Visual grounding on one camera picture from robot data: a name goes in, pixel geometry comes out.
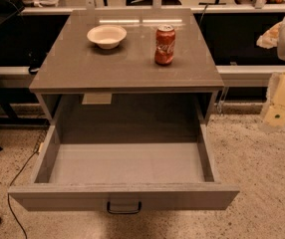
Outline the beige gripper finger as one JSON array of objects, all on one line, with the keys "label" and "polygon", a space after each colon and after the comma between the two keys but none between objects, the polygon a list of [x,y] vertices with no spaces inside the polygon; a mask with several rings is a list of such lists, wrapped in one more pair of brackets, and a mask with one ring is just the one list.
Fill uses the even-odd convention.
[{"label": "beige gripper finger", "polygon": [[282,23],[278,22],[261,35],[256,41],[258,47],[271,49],[278,45],[279,30]]},{"label": "beige gripper finger", "polygon": [[259,128],[264,132],[273,132],[285,125],[285,72],[271,76],[266,98]]}]

